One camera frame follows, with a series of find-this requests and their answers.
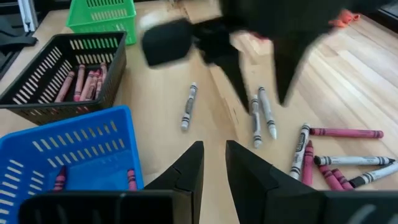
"wooden table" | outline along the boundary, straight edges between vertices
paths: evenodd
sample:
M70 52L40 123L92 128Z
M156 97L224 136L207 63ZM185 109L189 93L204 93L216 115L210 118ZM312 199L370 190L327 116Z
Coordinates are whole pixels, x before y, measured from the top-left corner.
M219 14L215 2L184 1L172 7L167 1L136 4L136 29L187 16L200 21ZM71 32L64 27L68 11L48 14L34 36L39 42L26 47L0 81L0 91L10 85L51 36ZM318 127L381 129L381 140L311 137L315 154L325 156L397 157L398 135L398 41L397 36L363 18L345 30L325 37L309 55L289 106L276 102L270 43L263 55L253 51L241 35L234 44L244 52L241 64L251 94L266 88L278 129L273 141L262 122L263 145L252 146L251 117L246 114L223 72L203 64L193 49L189 59L164 68L146 65L141 43L127 48L127 68L116 105L128 105L136 130L145 183L169 167L195 141L205 143L205 180L202 223L238 223L228 187L225 141L234 139L284 172L290 170L300 127L304 122ZM191 82L198 85L189 132L180 130L183 108ZM0 111L0 135L35 126L7 110ZM347 178L375 167L340 167ZM314 188L328 189L314 168ZM396 189L398 174L360 189Z

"silver crayon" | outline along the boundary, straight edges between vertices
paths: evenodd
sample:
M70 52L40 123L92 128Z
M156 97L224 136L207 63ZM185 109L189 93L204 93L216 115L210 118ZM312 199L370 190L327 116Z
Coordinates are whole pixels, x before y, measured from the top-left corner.
M182 117L181 129L183 131L188 130L190 120L192 117L193 103L195 102L195 97L197 95L197 91L198 91L197 83L193 82L190 87L190 94L189 94L187 103L185 104L185 114Z

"pink crayon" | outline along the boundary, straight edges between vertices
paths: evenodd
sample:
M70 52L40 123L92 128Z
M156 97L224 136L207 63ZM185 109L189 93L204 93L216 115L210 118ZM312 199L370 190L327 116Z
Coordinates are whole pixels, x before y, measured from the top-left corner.
M63 82L62 86L61 86L61 90L58 93L58 96L56 97L54 102L62 102L63 99L65 98L65 95L67 94L69 87L70 87L70 83L73 80L73 77L75 76L75 72L70 71L69 74L67 75L65 81Z
M102 71L102 82L104 83L105 82L105 78L108 75L108 70L106 68L106 63L105 62L101 63L101 71Z
M341 186L337 178L330 172L328 166L318 166L318 168L325 178L326 183L332 190L344 190L343 186Z
M310 134L315 136L336 136L353 138L383 138L384 136L384 133L382 131L334 128L311 128Z
M137 190L136 174L133 169L127 170L127 181L129 183L129 190Z
M79 66L79 72L77 75L77 82L75 87L75 95L73 96L73 100L75 102L80 101L81 89L83 88L83 82L85 79L85 68L86 67L84 65Z
M97 82L97 89L95 91L95 99L98 99L98 96L100 95L102 88L102 75L98 77L98 82Z
M88 73L88 77L86 79L85 86L84 86L83 90L81 91L81 95L80 95L79 101L86 100L86 97L87 97L87 94L88 94L88 90L90 89L90 85L91 85L91 81L93 80L93 77L94 77L94 72L90 71Z
M346 177L341 173L339 169L333 169L331 173L336 177L337 181L345 190L353 190L353 186L348 182Z
M62 166L61 171L55 178L54 191L61 191L65 187L65 182L67 181L67 167Z
M304 165L302 171L302 182L307 185L312 185L312 165L313 165L313 147L312 141L309 140L307 146L305 146L304 152Z
M100 71L94 73L93 79L91 80L90 87L86 96L86 100L92 100L95 96L95 88L97 87L98 77L100 76Z

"black pad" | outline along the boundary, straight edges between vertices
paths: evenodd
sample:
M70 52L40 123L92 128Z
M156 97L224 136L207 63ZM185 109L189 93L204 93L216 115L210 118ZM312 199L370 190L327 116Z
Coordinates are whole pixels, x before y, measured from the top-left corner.
M192 45L192 25L186 18L157 25L142 38L142 50L149 66L187 56Z

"plastic basket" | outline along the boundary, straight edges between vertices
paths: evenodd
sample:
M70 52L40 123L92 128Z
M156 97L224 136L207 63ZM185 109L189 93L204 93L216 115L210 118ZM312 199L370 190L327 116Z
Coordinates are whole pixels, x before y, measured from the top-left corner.
M125 38L125 32L55 35L0 96L0 108L41 125L113 106L126 68ZM85 64L87 76L101 62L108 75L98 99L74 102L74 78L64 102L53 103L70 70L77 74Z
M128 169L135 170L142 189L129 108L117 106L0 139L0 223L17 223L22 201L52 190L62 165L68 167L66 190L127 190Z
M126 44L137 42L132 0L73 0L67 27L75 33L126 31Z

